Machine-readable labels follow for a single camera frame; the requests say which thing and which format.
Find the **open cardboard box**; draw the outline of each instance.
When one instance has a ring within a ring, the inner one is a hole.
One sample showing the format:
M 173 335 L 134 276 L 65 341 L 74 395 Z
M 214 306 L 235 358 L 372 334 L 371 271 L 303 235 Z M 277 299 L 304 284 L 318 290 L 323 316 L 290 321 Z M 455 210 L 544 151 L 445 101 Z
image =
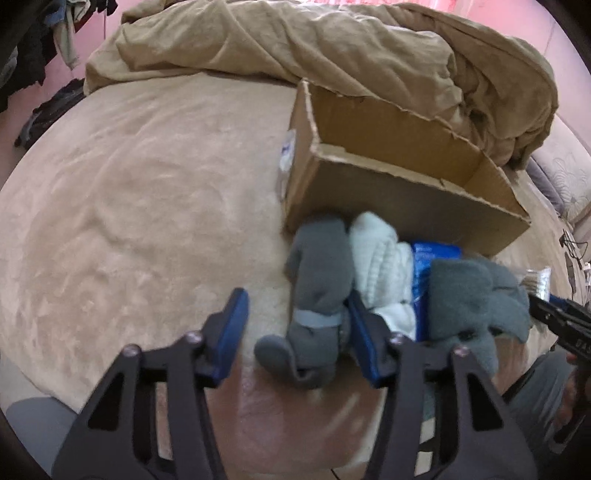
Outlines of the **open cardboard box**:
M 315 213 L 350 221 L 371 210 L 403 240 L 492 256 L 530 225 L 502 170 L 443 121 L 303 80 L 290 130 L 284 210 L 291 232 Z

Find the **person's hand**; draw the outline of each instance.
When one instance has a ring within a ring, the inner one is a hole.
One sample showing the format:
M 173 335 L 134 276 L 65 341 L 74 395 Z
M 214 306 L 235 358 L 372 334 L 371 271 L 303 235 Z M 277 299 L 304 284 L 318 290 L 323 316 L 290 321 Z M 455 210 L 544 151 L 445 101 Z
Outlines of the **person's hand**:
M 568 353 L 566 356 L 567 362 L 576 365 L 577 356 L 573 353 Z M 591 377 L 585 383 L 584 392 L 577 391 L 576 384 L 577 368 L 570 374 L 569 380 L 566 382 L 564 392 L 562 395 L 562 403 L 554 417 L 554 425 L 557 430 L 567 425 L 573 418 L 573 409 L 578 402 L 581 395 L 585 395 L 587 401 L 591 402 Z

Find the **bed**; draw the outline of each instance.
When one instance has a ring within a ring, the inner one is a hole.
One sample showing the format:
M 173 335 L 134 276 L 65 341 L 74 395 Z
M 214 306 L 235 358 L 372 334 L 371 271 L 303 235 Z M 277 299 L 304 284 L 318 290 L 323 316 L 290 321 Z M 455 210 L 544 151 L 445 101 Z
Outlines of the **bed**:
M 302 28 L 314 35 L 299 37 Z M 417 42 L 420 64 L 403 55 Z M 301 392 L 272 381 L 252 354 L 260 336 L 287 328 L 290 239 L 275 181 L 303 76 L 407 102 L 483 148 L 532 218 L 497 260 L 550 265 L 553 293 L 571 296 L 558 244 L 564 223 L 514 170 L 541 145 L 557 106 L 551 70 L 525 42 L 418 5 L 147 0 L 89 60 L 88 98 L 0 191 L 0 350 L 37 387 L 78 410 L 125 344 L 166 345 L 242 286 L 252 306 L 241 353 L 209 393 L 230 478 L 328 468 L 347 478 L 362 468 L 383 398 L 355 364 L 344 359 L 329 387 Z M 495 98 L 505 90 L 513 93 Z M 576 281 L 584 302 L 582 273 Z M 499 390 L 554 341 L 538 327 L 526 345 L 499 340 Z

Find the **white label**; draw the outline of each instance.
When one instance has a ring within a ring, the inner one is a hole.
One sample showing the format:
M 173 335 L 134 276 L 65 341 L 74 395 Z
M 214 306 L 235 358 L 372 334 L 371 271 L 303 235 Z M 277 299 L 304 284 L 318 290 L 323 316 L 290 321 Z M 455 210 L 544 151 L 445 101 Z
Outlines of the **white label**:
M 287 195 L 287 184 L 290 179 L 291 165 L 294 162 L 296 151 L 296 131 L 288 130 L 283 146 L 281 147 L 281 156 L 279 157 L 279 172 L 277 175 L 277 195 L 280 201 L 285 200 Z

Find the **gray fleece cloth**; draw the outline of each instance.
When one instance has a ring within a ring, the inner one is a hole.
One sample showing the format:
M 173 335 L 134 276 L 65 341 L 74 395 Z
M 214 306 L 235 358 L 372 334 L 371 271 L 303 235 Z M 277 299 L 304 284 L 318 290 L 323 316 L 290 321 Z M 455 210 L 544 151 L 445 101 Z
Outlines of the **gray fleece cloth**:
M 435 259 L 429 282 L 430 340 L 451 349 L 462 343 L 482 367 L 499 368 L 495 338 L 503 333 L 527 341 L 530 303 L 527 292 L 502 265 L 476 260 Z
M 335 375 L 348 343 L 343 302 L 353 287 L 353 257 L 345 224 L 314 218 L 297 231 L 285 265 L 294 282 L 294 312 L 286 337 L 266 335 L 255 345 L 257 361 L 278 379 L 319 388 Z

